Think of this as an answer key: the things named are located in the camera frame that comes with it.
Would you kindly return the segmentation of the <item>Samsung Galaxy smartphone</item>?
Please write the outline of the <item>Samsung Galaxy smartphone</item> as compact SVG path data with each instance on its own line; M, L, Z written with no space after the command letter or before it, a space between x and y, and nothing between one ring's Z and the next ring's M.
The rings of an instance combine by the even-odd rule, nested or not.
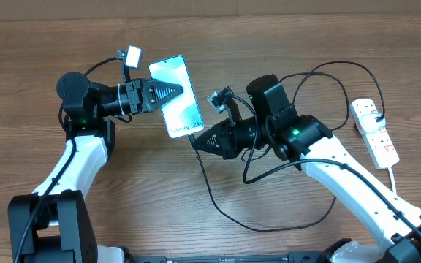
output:
M204 129L199 105L182 55L156 61L148 66L153 79L178 84L183 93L162 106L162 115L171 138L178 138Z

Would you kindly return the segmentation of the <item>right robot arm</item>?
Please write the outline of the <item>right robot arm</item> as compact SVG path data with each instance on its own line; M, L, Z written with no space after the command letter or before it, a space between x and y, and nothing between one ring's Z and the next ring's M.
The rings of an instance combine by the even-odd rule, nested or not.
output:
M342 239L318 253L318 262L421 262L421 209L401 199L359 164L311 115L299 115L275 75L247 85L244 102L252 115L242 119L242 99L230 88L212 94L209 102L228 118L198 137L196 152L233 159L242 150L267 147L282 167L295 167L328 188L365 226L374 245Z

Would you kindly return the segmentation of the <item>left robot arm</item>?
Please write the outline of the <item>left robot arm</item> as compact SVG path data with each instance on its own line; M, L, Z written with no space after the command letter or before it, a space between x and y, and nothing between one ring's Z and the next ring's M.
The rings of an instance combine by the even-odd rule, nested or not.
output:
M183 93L179 84L138 78L117 87L68 72L56 90L66 134L62 157L31 194L8 205L14 262L131 262L125 247L96 241L86 197L115 147L114 117L151 113Z

